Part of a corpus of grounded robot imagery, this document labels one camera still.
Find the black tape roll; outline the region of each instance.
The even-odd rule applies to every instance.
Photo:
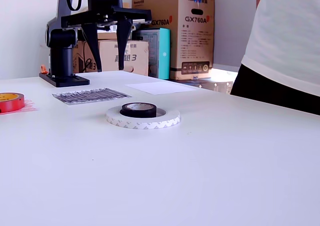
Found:
[[[132,118],[155,118],[157,107],[148,103],[130,103],[122,107],[120,113]]]

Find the white shirt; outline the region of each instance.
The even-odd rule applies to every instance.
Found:
[[[261,0],[242,64],[320,96],[320,0]]]

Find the white wall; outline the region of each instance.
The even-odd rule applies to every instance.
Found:
[[[0,0],[0,79],[37,76],[41,64],[48,66],[44,32],[57,1]]]
[[[240,67],[256,12],[256,0],[215,0],[215,64]]]

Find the white double-sided tape roll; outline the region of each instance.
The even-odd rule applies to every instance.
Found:
[[[106,120],[115,126],[135,130],[162,129],[180,123],[180,112],[177,110],[166,111],[158,108],[155,118],[132,118],[122,115],[121,109],[121,106],[117,106],[108,110]]]

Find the stack of boxes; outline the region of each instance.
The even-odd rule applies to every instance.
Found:
[[[214,55],[215,0],[132,0],[150,9],[150,27],[171,31],[170,79],[210,77]]]
[[[133,33],[126,50],[125,71],[160,79],[191,80],[211,76],[214,55],[215,0],[132,0],[132,7],[150,9],[152,24]],[[114,29],[99,33],[102,70],[117,70]],[[95,72],[88,44],[73,53],[75,73]]]

